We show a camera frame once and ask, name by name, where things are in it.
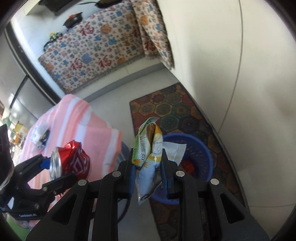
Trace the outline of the crushed red soda can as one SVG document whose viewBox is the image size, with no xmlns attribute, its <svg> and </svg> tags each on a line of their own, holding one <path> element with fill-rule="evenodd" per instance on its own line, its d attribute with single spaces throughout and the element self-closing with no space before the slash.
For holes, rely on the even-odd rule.
<svg viewBox="0 0 296 241">
<path fill-rule="evenodd" d="M 50 180 L 74 174 L 78 180 L 88 179 L 91 159 L 82 149 L 82 143 L 70 141 L 64 147 L 56 147 L 50 157 Z"/>
</svg>

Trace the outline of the green yellow snack bag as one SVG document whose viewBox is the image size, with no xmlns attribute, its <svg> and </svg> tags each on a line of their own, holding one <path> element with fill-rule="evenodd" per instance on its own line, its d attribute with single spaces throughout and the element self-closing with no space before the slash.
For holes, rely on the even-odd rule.
<svg viewBox="0 0 296 241">
<path fill-rule="evenodd" d="M 138 204 L 146 202 L 161 184 L 161 160 L 163 134 L 157 125 L 157 117 L 148 118 L 135 136 L 132 163 L 137 168 L 135 185 Z"/>
</svg>

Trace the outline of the red plastic bag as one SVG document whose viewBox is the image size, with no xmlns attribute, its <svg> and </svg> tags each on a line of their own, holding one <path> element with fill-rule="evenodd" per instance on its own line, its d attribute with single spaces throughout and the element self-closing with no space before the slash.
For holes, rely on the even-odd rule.
<svg viewBox="0 0 296 241">
<path fill-rule="evenodd" d="M 181 166 L 182 166 L 182 169 L 186 172 L 186 173 L 188 173 L 188 174 L 190 174 L 190 175 L 194 175 L 195 174 L 195 167 L 194 167 L 194 165 L 190 162 L 190 161 L 188 161 L 188 160 L 183 160 L 182 162 L 181 162 Z"/>
</svg>

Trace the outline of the blue trash basket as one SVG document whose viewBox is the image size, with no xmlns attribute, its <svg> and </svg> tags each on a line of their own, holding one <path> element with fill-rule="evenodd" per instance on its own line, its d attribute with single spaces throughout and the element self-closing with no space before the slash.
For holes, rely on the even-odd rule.
<svg viewBox="0 0 296 241">
<path fill-rule="evenodd" d="M 164 135 L 165 142 L 186 144 L 183 160 L 190 161 L 195 167 L 193 177 L 197 180 L 209 181 L 213 174 L 213 158 L 207 146 L 193 135 L 171 133 Z"/>
</svg>

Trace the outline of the white kitchen cabinet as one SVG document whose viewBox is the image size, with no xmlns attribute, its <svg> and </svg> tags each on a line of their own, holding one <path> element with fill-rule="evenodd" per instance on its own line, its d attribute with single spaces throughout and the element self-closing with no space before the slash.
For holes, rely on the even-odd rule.
<svg viewBox="0 0 296 241">
<path fill-rule="evenodd" d="M 274 237 L 295 206 L 295 39 L 267 1 L 159 1 L 173 75 L 224 144 Z"/>
</svg>

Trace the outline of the clear plastic wrapper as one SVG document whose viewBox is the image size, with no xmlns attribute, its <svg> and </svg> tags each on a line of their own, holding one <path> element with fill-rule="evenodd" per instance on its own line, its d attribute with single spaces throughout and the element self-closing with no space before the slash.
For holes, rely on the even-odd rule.
<svg viewBox="0 0 296 241">
<path fill-rule="evenodd" d="M 48 125 L 39 125 L 34 127 L 31 135 L 31 141 L 37 150 L 45 148 L 49 134 L 50 128 Z"/>
</svg>

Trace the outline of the yellow green cardboard box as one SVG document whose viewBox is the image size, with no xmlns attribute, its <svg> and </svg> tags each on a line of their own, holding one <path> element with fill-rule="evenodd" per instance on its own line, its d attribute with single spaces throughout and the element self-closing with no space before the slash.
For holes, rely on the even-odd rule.
<svg viewBox="0 0 296 241">
<path fill-rule="evenodd" d="M 28 132 L 29 132 L 29 130 L 24 125 L 22 125 L 21 123 L 17 123 L 17 125 L 14 128 L 14 131 L 16 133 L 19 133 L 20 136 L 24 137 L 24 138 L 27 137 Z"/>
</svg>

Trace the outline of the pink striped tablecloth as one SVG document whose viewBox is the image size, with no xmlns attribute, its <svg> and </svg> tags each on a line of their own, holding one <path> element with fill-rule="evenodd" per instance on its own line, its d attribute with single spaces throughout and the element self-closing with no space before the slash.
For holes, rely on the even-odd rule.
<svg viewBox="0 0 296 241">
<path fill-rule="evenodd" d="M 33 135 L 41 126 L 46 126 L 50 134 L 45 147 L 38 150 Z M 18 162 L 38 154 L 50 157 L 56 147 L 70 141 L 80 142 L 91 160 L 88 181 L 102 179 L 114 170 L 121 151 L 121 131 L 96 115 L 88 102 L 72 94 L 64 96 L 30 128 Z"/>
</svg>

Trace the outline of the white paper food box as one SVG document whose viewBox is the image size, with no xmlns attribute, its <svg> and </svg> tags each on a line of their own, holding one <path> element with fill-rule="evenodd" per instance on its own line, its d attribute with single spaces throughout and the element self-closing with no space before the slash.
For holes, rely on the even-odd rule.
<svg viewBox="0 0 296 241">
<path fill-rule="evenodd" d="M 163 142 L 163 148 L 166 151 L 168 160 L 175 162 L 178 166 L 180 165 L 184 157 L 186 147 L 187 147 L 186 144 Z"/>
</svg>

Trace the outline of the grey refrigerator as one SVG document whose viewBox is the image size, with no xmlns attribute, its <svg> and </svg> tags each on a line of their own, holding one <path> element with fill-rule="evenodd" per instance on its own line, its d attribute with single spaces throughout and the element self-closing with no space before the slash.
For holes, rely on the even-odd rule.
<svg viewBox="0 0 296 241">
<path fill-rule="evenodd" d="M 1 109 L 8 111 L 1 116 L 29 129 L 60 99 L 29 61 L 9 23 L 1 34 Z"/>
</svg>

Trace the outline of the hexagon patterned floor mat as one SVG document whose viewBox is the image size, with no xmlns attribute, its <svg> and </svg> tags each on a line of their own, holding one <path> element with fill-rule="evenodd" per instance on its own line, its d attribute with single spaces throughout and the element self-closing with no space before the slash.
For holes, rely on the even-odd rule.
<svg viewBox="0 0 296 241">
<path fill-rule="evenodd" d="M 181 84 L 132 100 L 130 111 L 135 135 L 148 118 L 157 118 L 156 124 L 163 134 L 164 142 L 186 144 L 179 168 L 197 180 L 218 179 L 246 207 L 244 194 L 229 157 L 222 150 L 222 144 L 212 127 Z M 149 199 L 140 201 L 138 194 L 137 200 L 138 205 L 150 204 L 161 240 L 178 240 L 178 199 L 167 199 L 163 185 L 160 184 Z M 215 240 L 214 228 L 209 225 L 214 223 L 206 219 L 206 201 L 199 194 L 203 240 Z"/>
</svg>

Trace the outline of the patterned fu cloth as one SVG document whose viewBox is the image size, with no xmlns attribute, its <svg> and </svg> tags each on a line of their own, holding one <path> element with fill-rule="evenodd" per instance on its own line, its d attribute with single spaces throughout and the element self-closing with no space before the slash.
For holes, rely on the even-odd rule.
<svg viewBox="0 0 296 241">
<path fill-rule="evenodd" d="M 69 30 L 39 57 L 39 62 L 69 94 L 142 57 L 142 37 L 132 3 L 122 1 Z"/>
</svg>

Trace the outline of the black clay pot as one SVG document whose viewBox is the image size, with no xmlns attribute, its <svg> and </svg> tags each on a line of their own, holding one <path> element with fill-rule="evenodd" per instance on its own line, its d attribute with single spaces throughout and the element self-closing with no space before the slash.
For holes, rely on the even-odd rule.
<svg viewBox="0 0 296 241">
<path fill-rule="evenodd" d="M 65 21 L 63 26 L 67 29 L 75 27 L 77 24 L 81 23 L 83 20 L 82 12 L 69 16 L 69 18 Z"/>
</svg>

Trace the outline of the patterned cloth side piece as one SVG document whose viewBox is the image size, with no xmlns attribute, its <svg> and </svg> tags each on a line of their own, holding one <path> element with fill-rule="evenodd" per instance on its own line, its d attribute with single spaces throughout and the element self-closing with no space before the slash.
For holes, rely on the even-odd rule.
<svg viewBox="0 0 296 241">
<path fill-rule="evenodd" d="M 168 34 L 157 1 L 131 1 L 137 18 L 144 54 L 158 58 L 169 70 L 175 67 Z"/>
</svg>

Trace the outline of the black wok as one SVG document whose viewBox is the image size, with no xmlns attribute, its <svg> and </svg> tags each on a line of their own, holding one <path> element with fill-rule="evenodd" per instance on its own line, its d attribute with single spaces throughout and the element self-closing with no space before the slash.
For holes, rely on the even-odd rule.
<svg viewBox="0 0 296 241">
<path fill-rule="evenodd" d="M 100 0 L 98 2 L 84 1 L 84 2 L 79 2 L 78 5 L 94 4 L 99 9 L 106 9 L 110 6 L 114 6 L 121 2 L 122 0 Z"/>
</svg>

